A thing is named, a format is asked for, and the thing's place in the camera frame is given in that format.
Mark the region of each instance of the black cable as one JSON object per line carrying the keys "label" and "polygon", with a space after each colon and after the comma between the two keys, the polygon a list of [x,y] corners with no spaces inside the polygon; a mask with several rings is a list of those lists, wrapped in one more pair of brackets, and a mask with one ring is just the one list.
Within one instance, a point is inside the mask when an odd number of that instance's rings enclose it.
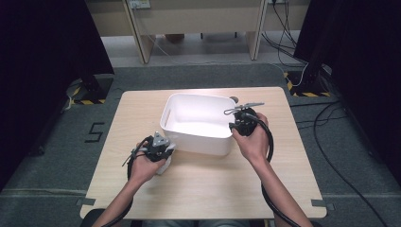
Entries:
{"label": "black cable", "polygon": [[[285,45],[281,45],[281,44],[276,44],[274,41],[272,41],[272,40],[268,37],[267,34],[262,34],[262,37],[268,42],[269,45],[271,45],[271,47],[277,49],[277,51],[279,51],[279,52],[281,51],[283,54],[285,54],[285,55],[287,55],[287,56],[293,58],[293,59],[296,60],[296,61],[299,61],[299,62],[301,62],[301,63],[303,63],[303,64],[307,64],[306,61],[301,60],[301,59],[298,59],[298,58],[295,58],[291,53],[287,52],[285,49],[282,48],[282,47],[285,47],[285,48],[292,48],[292,47],[285,46]],[[304,66],[294,66],[294,65],[285,64],[285,63],[283,63],[283,62],[281,61],[281,58],[279,58],[279,60],[280,60],[280,62],[281,62],[283,65],[288,66],[288,67],[304,67]]]}
{"label": "black cable", "polygon": [[[265,124],[265,122],[263,122],[262,120],[260,120],[259,118],[257,118],[256,116],[249,114],[249,113],[244,113],[243,117],[248,117],[251,120],[254,120],[255,122],[257,122],[265,131],[266,135],[268,136],[269,139],[269,154],[268,157],[266,158],[268,160],[268,162],[271,161],[272,155],[273,155],[273,150],[274,150],[274,142],[273,142],[273,136],[271,134],[271,131],[269,130],[269,127]],[[265,198],[266,203],[268,204],[268,206],[270,207],[270,209],[274,212],[274,214],[276,214],[277,216],[279,216],[283,221],[285,221],[287,224],[289,224],[292,227],[300,227],[300,225],[298,225],[295,221],[293,221],[291,218],[289,218],[288,216],[286,216],[283,212],[281,212],[275,205],[274,203],[271,201],[268,193],[266,192],[265,187],[263,186],[263,184],[261,184],[262,187],[262,195],[263,198]]]}
{"label": "black cable", "polygon": [[[330,116],[334,113],[334,111],[339,110],[339,109],[341,109],[341,107],[333,109],[325,119],[318,120],[319,122],[323,121],[324,123],[322,123],[320,125],[317,125],[317,126],[323,126],[323,125],[327,124],[327,122],[329,120],[343,119],[343,118],[348,116],[348,115],[346,115],[346,116],[341,116],[341,117],[332,117],[332,118],[330,118]],[[311,122],[315,122],[315,120],[297,121],[295,123],[302,124],[302,123],[311,123]],[[310,127],[313,127],[313,125],[312,126],[301,127],[301,128],[298,128],[298,130],[302,130],[302,129],[306,129],[306,128],[310,128]]]}
{"label": "black cable", "polygon": [[[348,115],[345,115],[345,116],[339,116],[339,117],[331,117],[331,118],[326,118],[326,119],[324,119],[324,120],[319,120],[319,121],[324,121],[324,123],[322,123],[322,124],[320,124],[320,125],[317,125],[317,126],[323,126],[323,125],[325,125],[329,120],[340,120],[340,119],[344,119],[344,118],[346,118],[346,117],[348,117]],[[300,122],[295,122],[295,123],[297,123],[297,124],[302,124],[302,123],[313,123],[314,121],[300,121]],[[298,130],[304,130],[304,129],[307,129],[307,128],[312,128],[313,127],[313,125],[310,125],[310,126],[303,126],[303,127],[300,127],[300,128],[298,128]]]}
{"label": "black cable", "polygon": [[102,227],[112,227],[114,226],[116,223],[118,223],[122,218],[124,218],[128,212],[131,210],[132,207],[132,202],[133,200],[131,200],[130,204],[128,204],[127,208],[123,211],[123,213],[121,213],[119,216],[117,216],[115,219],[113,219],[112,221],[110,221],[109,223],[102,225]]}
{"label": "black cable", "polygon": [[333,103],[337,103],[337,102],[338,101],[295,104],[295,105],[290,105],[289,107],[304,107],[304,106],[313,106],[313,105],[325,105],[325,104],[333,104]]}
{"label": "black cable", "polygon": [[342,174],[336,169],[336,167],[333,165],[333,163],[328,159],[327,154],[324,152],[321,143],[319,142],[318,139],[318,135],[317,135],[317,122],[319,117],[328,109],[330,108],[332,105],[338,103],[339,101],[329,104],[327,105],[315,118],[314,124],[313,124],[313,135],[314,138],[316,140],[316,144],[319,147],[319,150],[321,151],[323,158],[325,159],[325,161],[332,167],[332,169],[339,175],[339,177],[345,182],[347,183],[358,195],[359,197],[371,208],[371,210],[375,213],[375,215],[377,216],[377,218],[380,220],[380,222],[383,224],[383,226],[387,227],[386,222],[384,221],[384,219],[380,216],[380,214],[378,214],[378,212],[375,210],[375,208],[369,203],[369,201],[350,183],[348,182],[344,176],[342,176]]}
{"label": "black cable", "polygon": [[278,14],[277,9],[275,7],[275,5],[273,5],[273,9],[275,14],[277,15],[278,20],[281,23],[281,26],[283,27],[283,32],[284,34],[286,34],[287,38],[292,41],[292,44],[295,46],[296,42],[295,40],[292,38],[291,32],[289,31],[289,21],[288,21],[288,14],[289,14],[289,5],[288,5],[288,1],[285,3],[285,11],[286,11],[286,23],[283,23],[283,20],[280,17],[280,14]]}

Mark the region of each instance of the carpet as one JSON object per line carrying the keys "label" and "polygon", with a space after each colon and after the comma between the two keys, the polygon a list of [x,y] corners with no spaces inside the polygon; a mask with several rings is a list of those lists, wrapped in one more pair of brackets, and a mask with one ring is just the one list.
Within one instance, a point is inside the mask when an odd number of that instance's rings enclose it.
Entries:
{"label": "carpet", "polygon": [[[285,90],[318,186],[332,208],[326,218],[316,221],[334,227],[381,226],[372,210],[327,163],[316,142],[311,126],[327,105],[320,103],[338,100],[336,93],[292,96],[283,69],[293,70],[265,63],[144,66],[115,68],[114,76],[100,76],[113,77],[105,103],[72,105],[60,114],[44,144],[44,155],[26,157],[0,194],[0,226],[80,224],[76,203],[85,197],[125,91],[265,86]],[[389,226],[401,226],[400,186],[386,166],[369,155],[360,131],[342,105],[329,108],[318,124],[317,139],[332,165],[371,202]]]}

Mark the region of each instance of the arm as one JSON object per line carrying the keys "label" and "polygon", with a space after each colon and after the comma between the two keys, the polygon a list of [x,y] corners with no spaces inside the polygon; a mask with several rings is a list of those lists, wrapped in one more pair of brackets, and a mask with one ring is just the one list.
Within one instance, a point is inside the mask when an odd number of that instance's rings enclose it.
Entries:
{"label": "arm", "polygon": [[159,162],[152,163],[146,156],[139,156],[140,154],[143,154],[143,152],[138,152],[137,158],[133,161],[130,179],[97,219],[94,226],[103,226],[118,217],[130,204],[142,184],[149,181],[166,162],[166,159],[162,159]]}
{"label": "arm", "polygon": [[[268,119],[261,113],[257,114],[268,125]],[[301,226],[312,226],[304,211],[292,198],[286,187],[275,174],[270,163],[266,160],[269,139],[261,126],[257,126],[250,136],[241,136],[237,130],[233,129],[233,137],[239,145],[242,155],[250,162],[256,174],[262,181],[266,192],[271,201],[287,217],[294,220]],[[277,226],[288,226],[280,217],[276,216]]]}

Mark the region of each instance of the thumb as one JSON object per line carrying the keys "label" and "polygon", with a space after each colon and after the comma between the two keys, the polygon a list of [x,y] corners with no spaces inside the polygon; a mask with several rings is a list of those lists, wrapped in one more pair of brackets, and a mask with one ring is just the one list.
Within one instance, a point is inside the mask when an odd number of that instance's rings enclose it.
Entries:
{"label": "thumb", "polygon": [[237,142],[243,139],[243,136],[240,135],[236,129],[232,129],[231,133],[233,134],[233,137]]}
{"label": "thumb", "polygon": [[156,164],[158,167],[163,166],[167,162],[167,159],[161,159],[160,161],[157,161]]}

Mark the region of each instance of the human hand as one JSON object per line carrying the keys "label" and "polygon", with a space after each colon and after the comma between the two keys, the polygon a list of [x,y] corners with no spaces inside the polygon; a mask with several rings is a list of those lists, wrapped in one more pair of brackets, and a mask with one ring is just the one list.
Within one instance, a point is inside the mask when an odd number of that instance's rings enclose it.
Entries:
{"label": "human hand", "polygon": [[166,163],[166,159],[162,159],[158,162],[151,162],[151,160],[145,155],[143,151],[136,153],[136,158],[132,163],[131,177],[129,181],[137,181],[140,184],[145,183],[152,179],[156,174],[156,171]]}
{"label": "human hand", "polygon": [[[257,117],[262,120],[267,126],[268,119],[261,113],[256,113]],[[258,124],[253,133],[249,136],[242,136],[236,129],[232,130],[233,137],[238,143],[242,155],[251,163],[265,160],[269,147],[269,138],[266,132]]]}

